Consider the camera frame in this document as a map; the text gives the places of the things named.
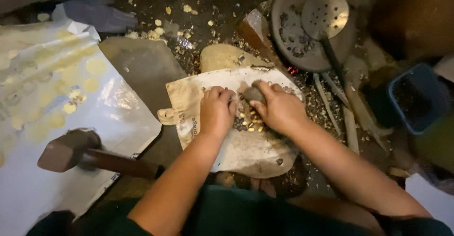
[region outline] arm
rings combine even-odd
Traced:
[[[257,83],[267,106],[251,101],[271,128],[286,135],[351,201],[385,216],[431,217],[412,196],[340,144],[306,115],[301,101],[279,85]]]
[[[134,206],[128,218],[156,236],[178,235],[233,125],[232,90],[213,87],[200,101],[200,133]]]

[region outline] floor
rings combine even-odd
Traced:
[[[213,43],[228,43],[244,49],[246,52],[257,54],[248,45],[244,45],[241,38],[236,33],[236,28],[242,18],[256,8],[261,2],[267,0],[114,0],[113,6],[125,12],[136,15],[139,20],[139,26],[134,30],[139,35],[156,28],[155,21],[165,20],[177,24],[179,31],[186,35],[186,39],[194,46],[188,49],[187,42],[180,36],[163,37],[168,41],[167,46],[170,48],[181,67],[188,75],[200,73],[198,59],[201,50]],[[197,11],[197,15],[183,11],[184,5],[191,6],[192,10]],[[171,8],[171,13],[166,12],[166,7]],[[209,26],[208,22],[212,20],[214,25]],[[112,35],[103,35],[103,39]],[[326,110],[318,94],[311,73],[298,72],[293,75],[295,82],[300,87],[308,100],[307,113],[311,119],[332,133],[340,142],[345,143],[345,129],[343,115],[340,109],[341,102],[333,96],[331,99],[331,109],[335,114],[338,124],[342,128],[342,134],[337,135],[329,118],[325,115]],[[385,159],[383,150],[373,141],[366,132],[359,130],[360,155],[377,165],[378,168],[385,170],[388,161]],[[226,177],[226,181],[234,180],[236,187],[251,187],[248,177],[236,173],[223,173],[220,175]],[[211,182],[216,181],[216,175],[212,175]],[[144,193],[150,182],[145,182],[142,187],[137,189],[125,189],[121,187],[122,181],[130,179],[121,178],[120,183],[111,187],[108,195],[110,199],[115,196],[139,197]],[[284,175],[271,178],[271,183],[275,188],[278,198],[290,198],[300,195],[303,192],[316,193],[329,197],[341,197],[339,193],[330,185],[320,171],[311,164],[303,155],[297,158],[293,168]]]

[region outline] blue container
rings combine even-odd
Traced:
[[[398,84],[410,84],[419,97],[424,99],[428,111],[424,111],[424,107],[413,106],[413,110],[420,109],[423,114],[417,118],[406,117],[403,108],[398,104],[398,98],[394,96],[394,88]],[[414,135],[423,134],[426,128],[445,115],[451,107],[447,87],[438,81],[432,68],[425,64],[418,64],[391,81],[388,86],[388,95],[401,120]]]

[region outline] wooden hammer handle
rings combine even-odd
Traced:
[[[82,161],[84,165],[89,165],[98,169],[105,169],[118,172],[122,175],[154,179],[158,166],[146,163],[142,160],[133,160],[115,153],[88,149],[83,152]]]

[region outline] metal spatula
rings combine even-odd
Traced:
[[[329,41],[342,31],[349,17],[349,6],[346,0],[306,0],[301,13],[304,30],[312,38],[319,40],[326,57],[344,87],[343,67],[338,61]]]

